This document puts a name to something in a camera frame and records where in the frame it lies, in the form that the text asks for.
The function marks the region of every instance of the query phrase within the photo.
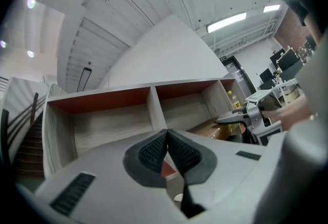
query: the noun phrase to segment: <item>fluorescent ceiling light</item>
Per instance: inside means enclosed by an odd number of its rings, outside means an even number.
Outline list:
[[[280,5],[265,6],[263,13],[279,10]]]
[[[82,71],[82,75],[80,81],[78,82],[77,92],[84,91],[86,87],[87,81],[91,75],[92,70],[90,68],[84,67]]]
[[[34,57],[34,53],[33,53],[32,51],[27,51],[27,55],[28,55],[29,57],[31,57],[31,58]]]
[[[214,32],[214,31],[216,31],[216,30],[218,30],[218,29],[220,29],[224,26],[233,24],[233,23],[241,21],[241,20],[245,20],[246,15],[247,15],[247,13],[241,13],[241,14],[229,17],[227,19],[218,21],[214,24],[210,24],[210,25],[207,26],[207,33],[212,33],[212,32]]]

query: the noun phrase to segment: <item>wooden shelf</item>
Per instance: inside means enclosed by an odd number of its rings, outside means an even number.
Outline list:
[[[145,104],[149,87],[49,100],[48,104],[70,114],[95,112]]]
[[[153,130],[146,104],[73,116],[78,156],[97,146]]]
[[[188,130],[230,110],[218,80],[155,88],[168,128]]]
[[[231,91],[238,98],[241,105],[245,102],[245,95],[235,79],[225,79],[220,81],[225,89],[225,92]]]

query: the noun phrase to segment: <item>yellow bottle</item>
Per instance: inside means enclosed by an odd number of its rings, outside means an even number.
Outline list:
[[[227,94],[230,98],[233,108],[234,109],[240,108],[240,102],[238,101],[237,97],[233,95],[231,91],[228,91]]]

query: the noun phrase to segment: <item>white wall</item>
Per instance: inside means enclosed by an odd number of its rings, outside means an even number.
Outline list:
[[[216,78],[227,73],[206,43],[170,15],[117,61],[100,87]]]
[[[6,48],[8,54],[0,55],[0,76],[7,79],[17,77],[40,82],[46,74],[57,75],[57,59],[46,54],[36,54],[33,58],[25,50]]]
[[[255,88],[261,85],[260,74],[265,69],[269,68],[272,73],[277,71],[270,60],[270,57],[273,55],[272,49],[276,50],[277,45],[269,38],[235,54],[236,59],[249,76]]]

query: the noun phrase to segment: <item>wall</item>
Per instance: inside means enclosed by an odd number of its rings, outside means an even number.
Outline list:
[[[227,73],[205,42],[170,15],[116,62],[100,87],[216,78]]]
[[[46,74],[57,75],[57,59],[46,54],[36,54],[33,58],[26,50],[11,50],[0,54],[0,76],[7,79],[17,77],[40,82]]]
[[[260,74],[265,69],[269,68],[272,73],[277,71],[270,60],[275,49],[277,49],[276,43],[269,38],[235,54],[236,59],[249,76],[255,88],[261,85]]]
[[[306,36],[309,34],[307,27],[301,25],[297,15],[289,8],[275,38],[284,49],[290,46],[296,52],[306,42]]]

